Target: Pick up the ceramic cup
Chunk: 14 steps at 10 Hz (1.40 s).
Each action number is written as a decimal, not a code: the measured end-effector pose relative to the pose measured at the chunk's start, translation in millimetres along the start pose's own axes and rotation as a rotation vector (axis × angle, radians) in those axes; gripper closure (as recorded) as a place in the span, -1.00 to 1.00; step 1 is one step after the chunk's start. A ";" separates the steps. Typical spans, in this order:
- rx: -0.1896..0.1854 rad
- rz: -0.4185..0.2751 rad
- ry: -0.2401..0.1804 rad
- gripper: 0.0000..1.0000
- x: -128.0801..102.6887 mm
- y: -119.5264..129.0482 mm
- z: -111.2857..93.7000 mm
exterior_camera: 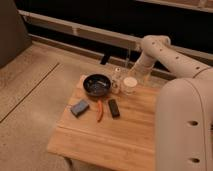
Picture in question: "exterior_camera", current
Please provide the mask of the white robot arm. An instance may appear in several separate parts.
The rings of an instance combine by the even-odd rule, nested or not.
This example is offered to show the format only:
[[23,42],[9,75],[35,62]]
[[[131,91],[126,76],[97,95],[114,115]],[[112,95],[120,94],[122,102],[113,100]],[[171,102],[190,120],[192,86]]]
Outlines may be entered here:
[[167,36],[147,35],[140,48],[132,73],[160,62],[176,76],[156,101],[156,171],[213,171],[213,67],[173,50]]

